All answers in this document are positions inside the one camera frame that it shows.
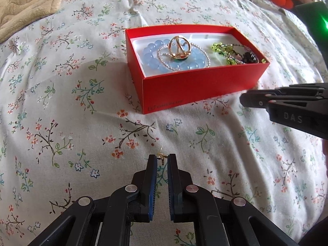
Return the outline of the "person's right hand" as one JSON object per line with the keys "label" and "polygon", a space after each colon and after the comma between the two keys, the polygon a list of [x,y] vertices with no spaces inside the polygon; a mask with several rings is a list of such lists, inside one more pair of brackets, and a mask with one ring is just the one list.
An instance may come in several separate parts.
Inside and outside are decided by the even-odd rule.
{"label": "person's right hand", "polygon": [[322,140],[322,152],[325,156],[328,155],[328,140]]}

